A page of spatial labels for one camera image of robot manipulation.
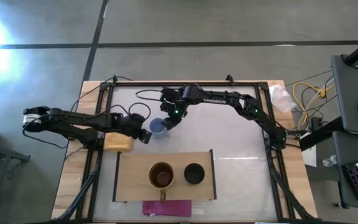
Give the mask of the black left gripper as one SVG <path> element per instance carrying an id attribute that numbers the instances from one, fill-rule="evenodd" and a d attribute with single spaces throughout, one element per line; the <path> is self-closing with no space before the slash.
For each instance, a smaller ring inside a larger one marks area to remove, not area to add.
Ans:
<path id="1" fill-rule="evenodd" d="M 121 118 L 121 134 L 140 139 L 144 144 L 148 144 L 152 133 L 142 128 L 145 118 L 139 114 L 130 114 Z"/>

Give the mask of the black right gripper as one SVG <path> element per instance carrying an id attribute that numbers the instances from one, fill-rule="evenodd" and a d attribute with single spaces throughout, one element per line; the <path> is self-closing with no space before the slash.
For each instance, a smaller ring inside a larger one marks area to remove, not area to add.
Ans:
<path id="1" fill-rule="evenodd" d="M 163 119 L 162 124 L 171 130 L 179 124 L 187 114 L 187 106 L 182 99 L 184 87 L 181 88 L 168 88 L 164 87 L 161 91 L 160 110 L 167 113 L 167 117 Z"/>

